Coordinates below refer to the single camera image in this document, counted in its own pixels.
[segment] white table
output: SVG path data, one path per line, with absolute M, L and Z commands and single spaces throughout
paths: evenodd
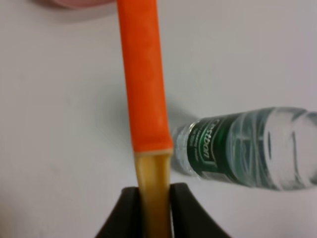
M 317 110 L 316 1 L 158 7 L 172 124 L 272 105 Z M 116 6 L 0 9 L 0 233 L 93 238 L 121 189 L 137 184 Z M 187 182 L 233 238 L 317 236 L 317 189 L 171 180 Z

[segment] orange tube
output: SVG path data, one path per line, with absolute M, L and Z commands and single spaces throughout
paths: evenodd
M 118 0 L 117 5 L 133 149 L 171 149 L 156 0 Z

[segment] green label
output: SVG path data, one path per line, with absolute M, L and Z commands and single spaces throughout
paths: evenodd
M 190 165 L 198 175 L 239 183 L 226 159 L 227 135 L 239 115 L 205 118 L 191 128 L 187 154 Z

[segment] pink object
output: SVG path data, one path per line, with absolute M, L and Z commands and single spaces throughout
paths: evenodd
M 102 5 L 114 0 L 53 0 L 53 2 L 69 8 L 85 8 Z

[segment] clear plastic bottle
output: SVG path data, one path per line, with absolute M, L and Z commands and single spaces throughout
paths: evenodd
M 295 190 L 317 185 L 317 113 L 269 108 L 176 128 L 174 163 L 192 176 Z

